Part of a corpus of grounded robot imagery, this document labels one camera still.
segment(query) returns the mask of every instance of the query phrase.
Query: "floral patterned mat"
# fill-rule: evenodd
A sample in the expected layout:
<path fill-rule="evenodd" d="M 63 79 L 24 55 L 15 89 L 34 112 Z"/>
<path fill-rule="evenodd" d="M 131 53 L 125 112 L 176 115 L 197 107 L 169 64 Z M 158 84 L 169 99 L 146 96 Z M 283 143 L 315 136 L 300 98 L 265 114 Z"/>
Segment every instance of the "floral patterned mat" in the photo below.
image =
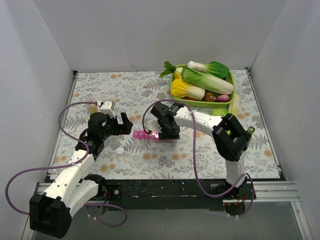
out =
<path fill-rule="evenodd" d="M 180 140 L 170 142 L 132 138 L 133 130 L 142 130 L 142 115 L 157 100 L 170 98 L 170 77 L 160 79 L 159 71 L 79 73 L 71 102 L 87 100 L 115 101 L 115 113 L 126 112 L 133 122 L 131 135 L 111 136 L 105 149 L 86 174 L 99 174 L 106 179 L 194 179 L 192 165 L 193 130 L 182 127 Z M 241 97 L 238 119 L 246 129 L 256 128 L 246 151 L 245 171 L 253 178 L 278 178 L 278 169 L 266 134 L 248 75 L 245 70 L 232 70 L 236 92 Z M 209 108 L 195 108 L 209 113 Z M 86 105 L 69 109 L 66 130 L 74 136 L 87 128 L 90 113 Z M 155 119 L 150 113 L 146 120 Z M 225 160 L 218 154 L 213 139 L 197 132 L 197 170 L 200 178 L 226 178 Z M 62 135 L 55 161 L 64 165 L 71 158 L 77 142 Z M 116 149 L 124 148 L 118 155 Z M 54 180 L 61 170 L 55 169 Z"/>

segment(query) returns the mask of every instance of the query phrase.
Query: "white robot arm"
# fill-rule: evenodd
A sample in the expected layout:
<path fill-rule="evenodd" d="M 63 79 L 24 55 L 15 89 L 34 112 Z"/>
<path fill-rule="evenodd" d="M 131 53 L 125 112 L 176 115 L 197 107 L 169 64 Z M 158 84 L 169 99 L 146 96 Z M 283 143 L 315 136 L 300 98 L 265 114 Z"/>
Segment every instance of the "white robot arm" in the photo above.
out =
<path fill-rule="evenodd" d="M 88 128 L 79 139 L 89 147 L 85 159 L 65 168 L 57 179 L 42 193 L 34 194 L 30 199 L 30 228 L 56 238 L 62 238 L 68 231 L 72 217 L 90 199 L 106 188 L 107 181 L 99 175 L 89 174 L 78 187 L 86 170 L 95 162 L 104 149 L 104 141 L 111 135 L 128 135 L 133 124 L 125 113 L 121 113 L 123 124 L 118 124 L 115 116 L 114 102 L 97 102 L 100 112 L 90 115 Z M 194 128 L 192 116 L 180 103 L 166 106 L 157 103 L 151 113 L 157 118 L 159 139 L 179 139 L 180 127 Z M 232 114 L 226 117 L 211 116 L 193 112 L 196 129 L 214 138 L 220 155 L 226 162 L 226 187 L 233 185 L 244 174 L 244 152 L 251 140 L 252 131 L 245 131 L 237 118 Z M 86 146 L 78 143 L 69 163 L 76 163 L 87 153 Z M 241 194 L 246 184 L 243 177 L 231 194 Z"/>
<path fill-rule="evenodd" d="M 105 139 L 111 135 L 128 135 L 132 122 L 121 113 L 123 124 L 118 124 L 114 102 L 97 102 L 100 112 L 90 115 L 88 128 L 80 135 L 80 140 L 89 147 L 85 159 L 65 168 L 57 179 L 42 194 L 34 194 L 29 202 L 30 228 L 56 238 L 62 238 L 68 231 L 72 217 L 91 198 L 97 196 L 105 187 L 106 180 L 99 175 L 89 174 L 86 170 L 95 162 L 105 147 Z M 87 148 L 78 143 L 69 164 L 78 162 L 87 153 Z"/>
<path fill-rule="evenodd" d="M 168 107 L 157 103 L 151 113 L 158 119 L 159 139 L 179 139 L 180 127 L 194 129 L 194 122 L 190 111 L 180 103 Z M 193 111 L 196 129 L 214 138 L 218 152 L 225 158 L 226 186 L 233 185 L 245 173 L 245 151 L 251 141 L 254 128 L 244 130 L 237 118 L 232 114 L 225 117 L 211 116 Z M 246 177 L 235 185 L 235 195 L 238 195 L 240 186 L 245 184 Z"/>

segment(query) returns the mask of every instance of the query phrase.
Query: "green plastic basket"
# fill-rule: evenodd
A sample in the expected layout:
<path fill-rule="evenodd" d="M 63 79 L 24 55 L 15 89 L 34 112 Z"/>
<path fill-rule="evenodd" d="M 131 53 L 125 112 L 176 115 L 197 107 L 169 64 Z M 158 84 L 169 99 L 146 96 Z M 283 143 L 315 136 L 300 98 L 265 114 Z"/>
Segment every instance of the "green plastic basket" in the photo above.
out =
<path fill-rule="evenodd" d="M 183 68 L 186 67 L 187 65 L 182 64 L 182 65 L 178 65 L 176 66 L 177 68 Z M 172 73 L 171 76 L 171 82 L 170 82 L 170 89 L 171 89 L 171 84 L 174 81 L 175 76 L 174 73 Z M 229 103 L 232 103 L 232 101 L 235 99 L 235 95 L 236 95 L 236 89 L 235 89 L 235 80 L 234 80 L 234 76 L 232 75 L 231 71 L 229 71 L 229 74 L 227 76 L 227 81 L 229 83 L 231 83 L 234 87 L 233 92 L 229 95 L 230 97 L 230 101 L 228 102 L 207 102 L 207 101 L 192 101 L 192 100 L 186 100 L 186 99 L 182 99 L 182 98 L 177 98 L 175 96 L 172 96 L 174 99 L 179 100 L 181 102 L 184 102 L 186 104 L 188 104 L 191 107 L 199 107 L 199 108 L 209 108 L 209 109 L 218 109 L 218 108 L 223 108 L 225 106 L 227 106 Z"/>

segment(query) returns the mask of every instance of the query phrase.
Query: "white panel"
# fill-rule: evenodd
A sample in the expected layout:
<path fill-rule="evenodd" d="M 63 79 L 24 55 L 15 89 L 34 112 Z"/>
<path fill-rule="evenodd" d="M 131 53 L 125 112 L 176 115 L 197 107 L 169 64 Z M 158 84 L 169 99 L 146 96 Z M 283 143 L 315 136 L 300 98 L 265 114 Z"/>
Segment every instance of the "white panel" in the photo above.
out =
<path fill-rule="evenodd" d="M 73 70 L 252 66 L 285 0 L 35 0 Z"/>
<path fill-rule="evenodd" d="M 117 0 L 131 66 L 192 60 L 252 66 L 284 0 Z"/>
<path fill-rule="evenodd" d="M 119 16 L 110 0 L 35 0 L 72 70 L 129 71 Z"/>
<path fill-rule="evenodd" d="M 288 0 L 252 67 L 282 170 L 320 239 L 320 2 Z"/>
<path fill-rule="evenodd" d="M 27 216 L 7 204 L 5 186 L 17 172 L 48 166 L 72 72 L 32 0 L 0 1 L 0 239 L 21 238 Z M 9 193 L 29 211 L 46 172 L 15 179 Z"/>

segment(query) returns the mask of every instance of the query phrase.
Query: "metal rod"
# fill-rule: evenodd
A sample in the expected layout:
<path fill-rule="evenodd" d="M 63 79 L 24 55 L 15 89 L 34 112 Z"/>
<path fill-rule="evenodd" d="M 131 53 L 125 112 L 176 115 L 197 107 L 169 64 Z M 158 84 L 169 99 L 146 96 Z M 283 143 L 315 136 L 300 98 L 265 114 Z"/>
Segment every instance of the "metal rod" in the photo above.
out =
<path fill-rule="evenodd" d="M 302 209 L 302 204 L 301 202 L 297 201 L 292 201 L 291 202 L 293 212 L 295 215 L 296 222 L 298 223 L 300 233 L 302 235 L 303 240 L 312 240 L 312 235 L 304 214 L 304 211 Z"/>

